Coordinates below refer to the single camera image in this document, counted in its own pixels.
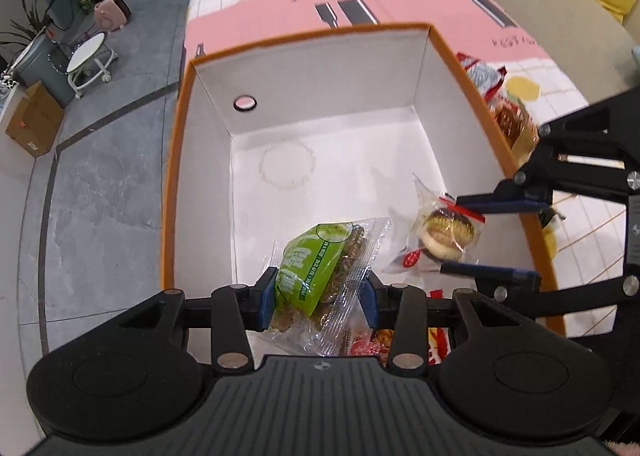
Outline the gold peanut snack bag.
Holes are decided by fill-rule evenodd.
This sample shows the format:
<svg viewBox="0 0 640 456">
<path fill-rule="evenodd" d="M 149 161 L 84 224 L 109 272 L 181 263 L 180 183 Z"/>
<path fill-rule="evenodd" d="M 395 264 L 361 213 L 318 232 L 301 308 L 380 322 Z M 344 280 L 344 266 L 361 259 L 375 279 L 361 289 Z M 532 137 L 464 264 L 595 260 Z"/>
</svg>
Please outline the gold peanut snack bag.
<svg viewBox="0 0 640 456">
<path fill-rule="evenodd" d="M 535 121 L 518 98 L 496 96 L 490 111 L 520 167 L 529 159 L 539 141 Z"/>
</svg>

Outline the clear pastry packet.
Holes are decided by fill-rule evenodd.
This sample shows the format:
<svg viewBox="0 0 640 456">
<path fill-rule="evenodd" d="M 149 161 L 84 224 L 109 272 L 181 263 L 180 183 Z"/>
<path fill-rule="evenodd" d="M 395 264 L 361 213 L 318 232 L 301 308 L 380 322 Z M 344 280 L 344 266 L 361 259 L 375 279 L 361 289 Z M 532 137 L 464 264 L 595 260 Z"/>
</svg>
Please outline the clear pastry packet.
<svg viewBox="0 0 640 456">
<path fill-rule="evenodd" d="M 462 207 L 448 194 L 436 194 L 413 175 L 418 212 L 405 246 L 384 268 L 385 274 L 438 272 L 444 263 L 477 264 L 475 250 L 486 217 Z"/>
</svg>

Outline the green nut snack packet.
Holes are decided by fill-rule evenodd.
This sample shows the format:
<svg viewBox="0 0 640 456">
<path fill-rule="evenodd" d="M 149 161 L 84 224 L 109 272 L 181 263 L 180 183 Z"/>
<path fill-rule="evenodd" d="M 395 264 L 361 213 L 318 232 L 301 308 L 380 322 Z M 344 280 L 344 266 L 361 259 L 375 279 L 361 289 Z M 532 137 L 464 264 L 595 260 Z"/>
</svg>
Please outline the green nut snack packet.
<svg viewBox="0 0 640 456">
<path fill-rule="evenodd" d="M 359 297 L 390 219 L 320 223 L 283 248 L 268 337 L 295 355 L 345 356 L 369 330 Z"/>
</svg>

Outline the red silver snack bag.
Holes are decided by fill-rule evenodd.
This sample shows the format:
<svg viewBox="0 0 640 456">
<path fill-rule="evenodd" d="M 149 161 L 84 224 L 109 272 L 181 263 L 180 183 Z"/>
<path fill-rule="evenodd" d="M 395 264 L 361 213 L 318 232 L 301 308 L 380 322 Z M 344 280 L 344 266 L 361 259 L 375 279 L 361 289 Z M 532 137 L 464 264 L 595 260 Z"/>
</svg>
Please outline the red silver snack bag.
<svg viewBox="0 0 640 456">
<path fill-rule="evenodd" d="M 484 60 L 463 54 L 463 52 L 457 52 L 456 57 L 466 75 L 478 90 L 478 93 L 484 98 L 484 101 L 491 101 L 503 86 L 508 73 L 506 68 L 492 67 Z"/>
</svg>

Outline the red white snack packet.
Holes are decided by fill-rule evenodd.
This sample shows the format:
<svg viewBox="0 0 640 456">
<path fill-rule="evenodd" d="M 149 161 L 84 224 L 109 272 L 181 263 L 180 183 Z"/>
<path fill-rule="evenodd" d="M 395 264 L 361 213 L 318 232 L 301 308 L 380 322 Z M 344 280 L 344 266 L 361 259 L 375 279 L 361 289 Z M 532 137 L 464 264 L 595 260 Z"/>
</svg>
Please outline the red white snack packet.
<svg viewBox="0 0 640 456">
<path fill-rule="evenodd" d="M 383 366 L 410 372 L 440 364 L 456 347 L 452 302 L 442 289 L 375 286 L 368 280 L 355 309 L 346 356 L 374 356 Z"/>
</svg>

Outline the beige sofa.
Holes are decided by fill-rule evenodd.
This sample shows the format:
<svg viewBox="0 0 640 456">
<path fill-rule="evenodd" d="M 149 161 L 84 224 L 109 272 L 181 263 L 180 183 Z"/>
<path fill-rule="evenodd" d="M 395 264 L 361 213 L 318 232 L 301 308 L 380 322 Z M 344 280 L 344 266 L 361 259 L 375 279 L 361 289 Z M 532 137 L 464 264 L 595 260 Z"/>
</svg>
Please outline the beige sofa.
<svg viewBox="0 0 640 456">
<path fill-rule="evenodd" d="M 631 49 L 639 7 L 619 22 L 596 0 L 495 0 L 560 66 L 590 102 L 639 85 Z"/>
</svg>

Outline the orange cardboard storage box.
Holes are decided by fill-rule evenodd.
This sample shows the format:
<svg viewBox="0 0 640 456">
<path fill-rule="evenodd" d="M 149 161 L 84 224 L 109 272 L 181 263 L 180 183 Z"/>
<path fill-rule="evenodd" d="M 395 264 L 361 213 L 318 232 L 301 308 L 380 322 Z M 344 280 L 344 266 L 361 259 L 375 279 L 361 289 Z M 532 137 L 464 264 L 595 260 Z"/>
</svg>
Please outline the orange cardboard storage box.
<svg viewBox="0 0 640 456">
<path fill-rule="evenodd" d="M 428 23 L 270 38 L 191 60 L 168 155 L 160 284 L 205 297 L 253 283 L 319 223 L 388 217 L 404 245 L 413 184 L 489 193 L 518 167 L 484 99 Z"/>
</svg>

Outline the brown cardboard box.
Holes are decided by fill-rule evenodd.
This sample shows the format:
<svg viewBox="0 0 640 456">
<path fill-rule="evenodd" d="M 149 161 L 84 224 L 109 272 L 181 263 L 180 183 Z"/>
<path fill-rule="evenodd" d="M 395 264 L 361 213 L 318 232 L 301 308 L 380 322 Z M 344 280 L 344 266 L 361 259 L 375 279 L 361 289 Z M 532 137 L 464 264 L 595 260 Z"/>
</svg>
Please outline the brown cardboard box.
<svg viewBox="0 0 640 456">
<path fill-rule="evenodd" d="M 38 158 L 50 151 L 63 118 L 64 109 L 38 81 L 18 101 L 6 126 L 6 135 Z"/>
</svg>

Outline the white round rolling stool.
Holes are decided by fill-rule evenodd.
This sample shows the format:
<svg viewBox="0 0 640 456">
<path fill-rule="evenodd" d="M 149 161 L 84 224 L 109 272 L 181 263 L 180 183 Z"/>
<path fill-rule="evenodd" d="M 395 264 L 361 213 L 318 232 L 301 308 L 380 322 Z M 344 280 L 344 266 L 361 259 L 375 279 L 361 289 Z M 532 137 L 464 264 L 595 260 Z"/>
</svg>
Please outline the white round rolling stool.
<svg viewBox="0 0 640 456">
<path fill-rule="evenodd" d="M 96 81 L 111 82 L 110 66 L 117 58 L 117 52 L 107 44 L 106 32 L 98 32 L 79 45 L 70 56 L 65 72 L 75 98 L 80 99 L 85 89 Z"/>
</svg>

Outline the grey trash bin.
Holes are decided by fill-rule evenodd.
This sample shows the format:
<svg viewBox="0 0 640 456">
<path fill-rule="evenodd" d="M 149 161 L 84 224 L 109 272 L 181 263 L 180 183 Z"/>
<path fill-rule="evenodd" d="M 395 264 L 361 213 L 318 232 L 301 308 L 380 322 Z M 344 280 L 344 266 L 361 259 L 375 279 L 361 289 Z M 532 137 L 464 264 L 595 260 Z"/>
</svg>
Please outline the grey trash bin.
<svg viewBox="0 0 640 456">
<path fill-rule="evenodd" d="M 47 33 L 41 33 L 17 55 L 11 70 L 27 87 L 41 82 L 58 104 L 65 108 L 75 97 L 67 81 L 69 61 L 58 43 L 51 40 Z"/>
</svg>

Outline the lemon pattern picnic mat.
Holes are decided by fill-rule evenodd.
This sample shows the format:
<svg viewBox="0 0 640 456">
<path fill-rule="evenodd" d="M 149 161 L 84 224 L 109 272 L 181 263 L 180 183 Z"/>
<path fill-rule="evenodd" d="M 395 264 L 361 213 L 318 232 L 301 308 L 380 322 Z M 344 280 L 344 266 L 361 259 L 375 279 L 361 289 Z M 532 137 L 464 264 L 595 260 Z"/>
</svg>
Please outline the lemon pattern picnic mat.
<svg viewBox="0 0 640 456">
<path fill-rule="evenodd" d="M 548 52 L 495 0 L 191 0 L 188 15 L 186 67 L 195 58 L 270 38 L 422 22 L 434 26 L 454 55 L 463 52 L 505 67 L 501 93 L 521 99 L 536 124 L 587 104 Z M 386 265 L 374 267 L 386 283 L 412 283 L 444 294 L 461 286 L 460 279 L 433 272 L 385 274 Z"/>
</svg>

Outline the pink small heater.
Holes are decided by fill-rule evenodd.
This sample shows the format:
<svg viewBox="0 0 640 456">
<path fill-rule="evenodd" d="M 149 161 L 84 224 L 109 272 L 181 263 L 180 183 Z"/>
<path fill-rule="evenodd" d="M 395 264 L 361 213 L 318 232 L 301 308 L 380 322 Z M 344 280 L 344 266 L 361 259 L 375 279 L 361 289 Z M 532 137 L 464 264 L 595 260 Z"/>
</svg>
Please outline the pink small heater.
<svg viewBox="0 0 640 456">
<path fill-rule="evenodd" d="M 113 32 L 126 26 L 131 10 L 125 0 L 101 0 L 94 6 L 93 15 L 99 30 Z"/>
</svg>

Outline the potted spiky plant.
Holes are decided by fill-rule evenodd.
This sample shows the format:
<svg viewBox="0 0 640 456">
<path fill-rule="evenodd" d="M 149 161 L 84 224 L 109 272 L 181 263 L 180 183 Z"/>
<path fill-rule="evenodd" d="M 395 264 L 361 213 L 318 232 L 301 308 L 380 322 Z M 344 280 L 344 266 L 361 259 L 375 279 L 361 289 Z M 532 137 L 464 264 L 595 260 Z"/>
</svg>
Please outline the potted spiky plant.
<svg viewBox="0 0 640 456">
<path fill-rule="evenodd" d="M 9 29 L 1 31 L 1 49 L 8 53 L 8 56 L 2 57 L 6 68 L 38 36 L 47 35 L 56 41 L 67 31 L 67 28 L 54 18 L 53 7 L 58 4 L 58 0 L 47 0 L 44 7 L 41 7 L 39 2 L 40 0 L 20 0 L 25 21 L 9 19 Z"/>
</svg>

